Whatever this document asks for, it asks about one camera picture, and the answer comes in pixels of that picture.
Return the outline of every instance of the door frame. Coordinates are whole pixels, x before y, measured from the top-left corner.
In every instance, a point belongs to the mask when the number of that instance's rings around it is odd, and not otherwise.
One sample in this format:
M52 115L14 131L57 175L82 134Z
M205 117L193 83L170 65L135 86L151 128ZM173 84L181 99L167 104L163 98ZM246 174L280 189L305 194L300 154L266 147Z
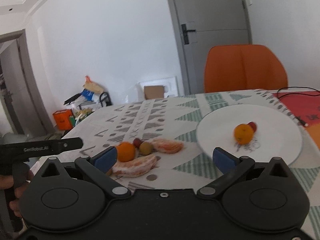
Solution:
M36 110L35 114L38 116L47 134L54 132L53 124L44 107L40 92L38 90L38 86L36 84L36 79L33 74L32 65L31 65L29 52L28 52L26 30L22 29L20 31L5 33L0 35L0 43L11 41L11 40L17 40L18 42L18 52L19 52L19 59L21 62L22 73L27 85L27 90L30 95L31 102L34 105L34 108ZM6 106L4 104L3 104L3 107L5 108L6 116L9 120L9 123L12 124L12 120L8 115Z
M246 3L246 0L242 0L242 1L243 1L245 19L248 27L248 40L249 40L249 44L252 44L252 33L251 33L251 24L250 24L248 6ZM187 63L186 63L186 58L184 53L184 47L183 47L183 33L182 33L182 29L180 28L181 23L178 17L178 10L177 10L175 0L168 0L168 4L169 4L169 10L170 10L171 19L172 19L174 36L176 39L176 44L178 49L183 89L184 89L185 95L190 95L191 88L189 84L188 68L187 68Z

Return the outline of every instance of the cardboard box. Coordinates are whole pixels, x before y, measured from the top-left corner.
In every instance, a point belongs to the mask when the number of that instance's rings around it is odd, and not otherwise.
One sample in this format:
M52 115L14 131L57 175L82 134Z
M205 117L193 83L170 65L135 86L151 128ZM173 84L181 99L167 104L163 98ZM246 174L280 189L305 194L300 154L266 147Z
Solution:
M164 98L164 86L145 86L144 97L146 100Z

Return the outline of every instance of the patterned tablecloth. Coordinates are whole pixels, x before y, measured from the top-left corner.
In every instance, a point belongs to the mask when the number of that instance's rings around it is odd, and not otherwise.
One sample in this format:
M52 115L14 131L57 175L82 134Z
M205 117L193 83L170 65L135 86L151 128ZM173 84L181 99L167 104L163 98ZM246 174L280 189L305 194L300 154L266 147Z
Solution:
M137 188L193 188L198 190L221 175L212 159L197 144L196 127L208 113L230 105L251 104L274 108L296 119L269 91L244 90L190 95L178 98L147 100L138 103L101 108L87 117L65 138L80 137L81 150L62 153L61 162L71 162L82 155L94 156L110 145L134 138L155 137L176 139L185 148L173 155L155 153L157 168L138 178L115 178L131 190ZM303 150L290 165L292 172L310 199L310 212L302 227L314 239L320 239L320 152L303 128ZM48 157L33 167L38 171Z

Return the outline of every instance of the clutter pile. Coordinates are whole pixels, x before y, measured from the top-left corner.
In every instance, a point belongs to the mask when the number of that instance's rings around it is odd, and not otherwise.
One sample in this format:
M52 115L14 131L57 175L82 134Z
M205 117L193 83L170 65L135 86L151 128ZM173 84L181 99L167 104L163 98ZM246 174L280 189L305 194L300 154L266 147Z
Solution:
M53 113L59 130L71 130L97 109L112 105L109 93L89 76L85 78L83 91L64 102L66 109Z

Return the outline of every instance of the white plate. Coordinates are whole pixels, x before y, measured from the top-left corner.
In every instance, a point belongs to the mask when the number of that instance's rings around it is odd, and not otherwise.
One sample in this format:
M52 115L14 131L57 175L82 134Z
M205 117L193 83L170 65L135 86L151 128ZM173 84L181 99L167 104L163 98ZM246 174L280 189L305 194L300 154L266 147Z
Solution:
M233 130L249 122L257 124L257 131L249 144L240 146L233 137ZM221 147L236 157L247 155L256 162L269 162L278 156L289 165L302 149L299 127L285 114L264 106L220 108L202 119L196 133L199 146L211 158L214 148Z

